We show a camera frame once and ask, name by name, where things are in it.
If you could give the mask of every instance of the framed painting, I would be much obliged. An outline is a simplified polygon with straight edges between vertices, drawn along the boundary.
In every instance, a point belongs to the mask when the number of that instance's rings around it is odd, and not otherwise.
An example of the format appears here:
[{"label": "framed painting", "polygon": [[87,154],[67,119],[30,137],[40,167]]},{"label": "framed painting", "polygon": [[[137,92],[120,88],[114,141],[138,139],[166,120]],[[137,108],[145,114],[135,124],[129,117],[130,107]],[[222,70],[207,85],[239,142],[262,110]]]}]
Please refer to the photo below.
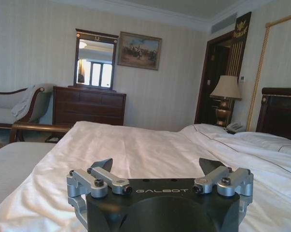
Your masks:
[{"label": "framed painting", "polygon": [[117,64],[158,70],[161,42],[161,38],[121,31]]}]

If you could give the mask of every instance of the headboard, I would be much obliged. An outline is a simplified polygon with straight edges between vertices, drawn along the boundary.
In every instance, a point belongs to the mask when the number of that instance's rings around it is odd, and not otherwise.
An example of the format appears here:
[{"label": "headboard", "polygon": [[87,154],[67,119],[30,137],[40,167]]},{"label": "headboard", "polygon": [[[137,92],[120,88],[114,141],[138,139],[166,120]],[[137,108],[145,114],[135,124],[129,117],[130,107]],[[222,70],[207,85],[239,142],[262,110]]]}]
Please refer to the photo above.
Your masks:
[{"label": "headboard", "polygon": [[291,139],[291,88],[263,88],[257,132]]}]

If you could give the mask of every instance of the doorway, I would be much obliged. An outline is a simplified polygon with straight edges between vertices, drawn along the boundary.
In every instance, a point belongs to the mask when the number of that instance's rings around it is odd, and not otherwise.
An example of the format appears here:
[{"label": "doorway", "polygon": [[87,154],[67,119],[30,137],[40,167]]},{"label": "doorway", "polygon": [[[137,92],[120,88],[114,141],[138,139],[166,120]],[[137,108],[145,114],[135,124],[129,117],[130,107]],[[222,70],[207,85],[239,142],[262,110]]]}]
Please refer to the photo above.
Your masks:
[{"label": "doorway", "polygon": [[207,43],[202,79],[199,90],[195,124],[216,124],[215,110],[220,100],[210,98],[211,92],[218,84],[221,75],[226,74],[233,31],[212,39]]}]

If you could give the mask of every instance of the metal clamp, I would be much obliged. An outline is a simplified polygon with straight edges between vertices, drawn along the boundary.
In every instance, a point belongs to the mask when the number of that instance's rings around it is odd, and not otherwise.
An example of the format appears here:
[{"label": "metal clamp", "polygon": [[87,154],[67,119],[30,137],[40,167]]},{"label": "metal clamp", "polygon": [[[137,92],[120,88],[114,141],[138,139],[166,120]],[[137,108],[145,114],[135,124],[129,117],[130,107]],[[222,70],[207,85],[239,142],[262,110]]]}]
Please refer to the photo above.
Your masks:
[{"label": "metal clamp", "polygon": [[71,171],[67,175],[68,203],[74,207],[75,214],[87,228],[87,212],[83,194],[91,194],[94,198],[101,198],[108,194],[108,185],[95,186],[95,178],[82,169]]},{"label": "metal clamp", "polygon": [[225,166],[220,166],[206,176],[195,179],[193,188],[199,194],[210,193],[212,192],[213,186],[228,174],[229,169]]},{"label": "metal clamp", "polygon": [[216,168],[206,176],[195,179],[193,189],[198,194],[211,193],[217,184],[217,192],[222,196],[231,197],[238,193],[240,224],[246,215],[247,206],[252,203],[253,174],[244,168],[238,168],[235,172],[230,170],[225,166]]},{"label": "metal clamp", "polygon": [[91,175],[97,179],[102,179],[112,189],[112,192],[118,195],[127,195],[132,192],[132,188],[129,185],[129,180],[119,178],[110,172],[102,169],[101,167],[95,167],[91,169]]},{"label": "metal clamp", "polygon": [[108,170],[112,167],[112,159],[96,162],[88,172],[78,169],[70,171],[67,175],[68,203],[74,207],[79,221],[87,228],[87,209],[83,194],[91,194],[93,198],[102,198],[108,194],[108,186],[118,195],[127,195],[132,192],[127,179],[119,178]]}]

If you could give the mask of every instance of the table lamp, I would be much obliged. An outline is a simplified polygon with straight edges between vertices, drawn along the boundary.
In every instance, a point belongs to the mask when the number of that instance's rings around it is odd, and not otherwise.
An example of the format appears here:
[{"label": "table lamp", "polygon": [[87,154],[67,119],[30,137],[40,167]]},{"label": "table lamp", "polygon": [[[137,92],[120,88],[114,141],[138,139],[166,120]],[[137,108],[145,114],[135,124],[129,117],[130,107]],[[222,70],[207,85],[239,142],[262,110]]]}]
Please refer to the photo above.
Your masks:
[{"label": "table lamp", "polygon": [[210,94],[210,97],[221,99],[219,107],[216,108],[216,125],[226,127],[231,116],[231,105],[234,103],[234,100],[242,99],[237,86],[237,77],[220,76],[219,82]]}]

